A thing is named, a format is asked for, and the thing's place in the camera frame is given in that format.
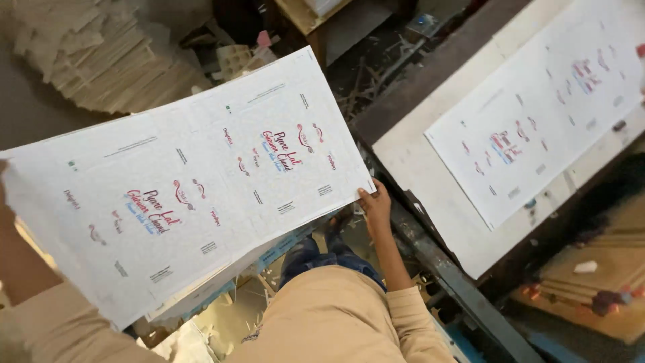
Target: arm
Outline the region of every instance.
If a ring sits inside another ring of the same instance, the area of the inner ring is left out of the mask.
[[[397,331],[401,353],[408,363],[455,362],[443,338],[435,330],[432,316],[403,264],[390,225],[391,201],[385,186],[374,179],[375,195],[359,189],[367,228],[385,275],[392,325]]]
[[[5,167],[0,160],[0,175]],[[33,362],[165,362],[113,331],[96,307],[20,237],[14,221],[0,183],[0,280]]]

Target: white paper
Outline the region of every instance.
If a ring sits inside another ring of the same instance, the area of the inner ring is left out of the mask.
[[[424,134],[493,230],[641,100],[608,1],[578,0]]]
[[[0,158],[10,206],[119,329],[375,190],[310,48]]]

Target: beige shirt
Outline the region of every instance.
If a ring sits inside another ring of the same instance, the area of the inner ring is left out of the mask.
[[[15,308],[40,362],[164,362],[107,320],[69,283]],[[275,296],[227,362],[454,362],[416,287],[383,293],[368,277],[324,266]]]

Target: blue jeans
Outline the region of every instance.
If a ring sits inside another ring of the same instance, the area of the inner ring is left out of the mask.
[[[387,291],[379,278],[378,272],[369,262],[358,257],[352,249],[345,244],[342,238],[325,236],[328,253],[321,254],[316,241],[311,235],[296,243],[284,256],[282,271],[280,273],[280,288],[299,274],[315,267],[339,265],[358,271],[376,282],[383,291]]]

